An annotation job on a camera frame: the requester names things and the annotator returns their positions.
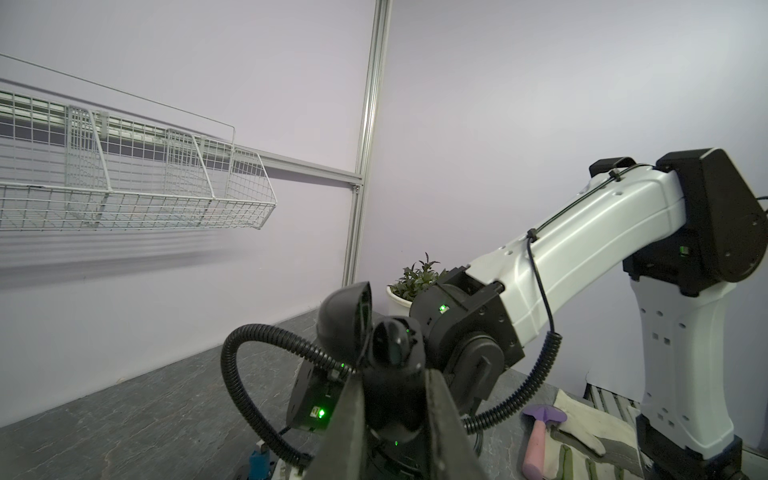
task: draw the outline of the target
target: pink handle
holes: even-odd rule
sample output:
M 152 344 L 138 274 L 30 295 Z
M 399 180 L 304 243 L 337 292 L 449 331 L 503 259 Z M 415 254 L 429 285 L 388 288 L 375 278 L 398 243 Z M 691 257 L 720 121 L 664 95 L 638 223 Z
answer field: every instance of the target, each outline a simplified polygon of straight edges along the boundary
M 531 438 L 528 439 L 528 449 L 523 460 L 523 475 L 528 480 L 542 480 L 544 474 L 544 437 L 547 426 L 541 420 L 533 424 Z

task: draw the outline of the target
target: wire shelf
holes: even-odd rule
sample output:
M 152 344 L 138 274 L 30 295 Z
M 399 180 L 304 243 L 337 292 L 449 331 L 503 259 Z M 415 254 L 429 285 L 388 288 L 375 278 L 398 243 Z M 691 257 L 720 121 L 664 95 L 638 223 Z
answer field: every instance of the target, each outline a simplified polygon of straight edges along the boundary
M 275 206 L 256 152 L 0 91 L 0 230 L 261 228 Z

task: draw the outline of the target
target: wall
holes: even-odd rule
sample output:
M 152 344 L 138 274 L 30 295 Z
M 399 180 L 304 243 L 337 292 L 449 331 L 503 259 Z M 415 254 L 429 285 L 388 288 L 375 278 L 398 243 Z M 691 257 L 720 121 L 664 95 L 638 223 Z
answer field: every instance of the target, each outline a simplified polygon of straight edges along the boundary
M 375 307 L 423 252 L 450 268 L 533 227 L 599 158 L 723 147 L 767 194 L 766 14 L 764 2 L 395 5 L 358 275 Z M 725 345 L 737 433 L 764 448 L 766 280 L 763 266 L 734 293 Z M 550 381 L 582 394 L 602 363 L 642 385 L 642 367 L 616 367 L 641 360 L 636 308 L 620 268 L 576 296 L 555 318 Z M 516 368 L 530 369 L 542 340 Z
M 0 51 L 234 124 L 238 144 L 353 170 L 373 7 L 3 2 Z M 0 78 L 231 135 L 4 58 Z M 319 305 L 341 283 L 351 190 L 276 177 L 258 231 L 0 234 L 0 425 Z

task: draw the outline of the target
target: gray marble countertop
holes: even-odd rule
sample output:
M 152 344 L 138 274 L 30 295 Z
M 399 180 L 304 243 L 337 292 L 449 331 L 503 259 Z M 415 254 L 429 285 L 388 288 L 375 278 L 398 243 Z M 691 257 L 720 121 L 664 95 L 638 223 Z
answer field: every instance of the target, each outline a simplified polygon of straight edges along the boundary
M 316 312 L 280 326 L 314 338 Z M 219 348 L 48 410 L 0 429 L 3 480 L 229 480 L 258 441 L 227 395 Z M 240 348 L 240 374 L 261 412 L 280 429 L 301 360 L 281 349 Z M 483 411 L 525 379 L 514 370 L 498 381 Z M 552 404 L 545 385 L 534 403 Z M 530 419 L 514 415 L 485 432 L 481 463 L 493 480 L 522 479 Z M 290 431 L 286 439 L 315 452 L 318 435 Z

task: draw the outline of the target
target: potted plant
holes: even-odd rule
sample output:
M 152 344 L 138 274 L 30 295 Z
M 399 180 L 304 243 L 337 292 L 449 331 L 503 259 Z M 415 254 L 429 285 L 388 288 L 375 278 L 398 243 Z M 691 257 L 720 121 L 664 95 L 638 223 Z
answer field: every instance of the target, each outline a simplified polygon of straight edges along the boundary
M 416 264 L 402 269 L 400 280 L 386 287 L 386 294 L 389 297 L 389 315 L 408 315 L 411 309 L 411 302 L 424 290 L 427 290 L 443 273 L 437 273 L 432 269 L 435 262 L 429 261 L 429 255 L 426 262 L 419 260 L 420 267 L 414 268 Z

